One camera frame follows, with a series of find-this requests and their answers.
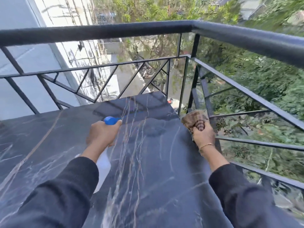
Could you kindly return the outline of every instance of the white bottle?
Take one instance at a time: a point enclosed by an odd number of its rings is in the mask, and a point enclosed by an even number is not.
[[[100,155],[100,157],[97,160],[97,168],[99,172],[99,179],[98,179],[98,184],[96,186],[96,189],[94,190],[94,193],[98,192],[107,177],[108,173],[110,172],[111,169],[111,163],[109,161],[108,155],[107,155],[107,149],[106,148]]]
[[[107,125],[115,125],[118,120],[119,120],[118,118],[113,118],[113,117],[109,116],[104,119],[104,122]],[[98,172],[99,172],[99,179],[98,179],[98,184],[96,186],[96,189],[94,190],[94,193],[96,193],[100,190],[105,178],[107,177],[107,175],[109,174],[110,169],[111,169],[111,163],[110,163],[108,155],[107,155],[107,149],[108,148],[106,148],[101,153],[101,155],[99,156],[99,158],[96,162]]]

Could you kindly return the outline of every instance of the person's left hand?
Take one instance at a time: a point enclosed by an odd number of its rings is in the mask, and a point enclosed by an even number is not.
[[[91,125],[89,136],[87,137],[87,145],[94,144],[104,149],[111,146],[122,124],[122,120],[116,122],[115,125],[107,125],[105,122],[98,121]]]

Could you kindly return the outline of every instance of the bracelet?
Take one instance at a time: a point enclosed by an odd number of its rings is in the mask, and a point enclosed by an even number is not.
[[[208,144],[206,144],[206,145],[203,145],[203,146],[200,148],[200,151],[201,151],[205,146],[208,146],[208,145],[214,146],[212,143],[208,143]]]

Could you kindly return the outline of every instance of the black marble surface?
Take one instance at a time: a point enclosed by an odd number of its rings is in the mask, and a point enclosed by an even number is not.
[[[123,117],[111,170],[83,227],[232,227],[210,168],[161,92],[0,123],[0,225],[85,149],[90,125]]]

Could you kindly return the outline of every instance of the black long-sleeve shirt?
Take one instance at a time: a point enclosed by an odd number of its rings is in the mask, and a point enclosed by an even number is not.
[[[96,164],[77,157],[55,179],[37,186],[5,227],[82,227],[97,183]],[[302,227],[275,206],[270,192],[249,183],[234,165],[215,170],[209,183],[235,228]]]

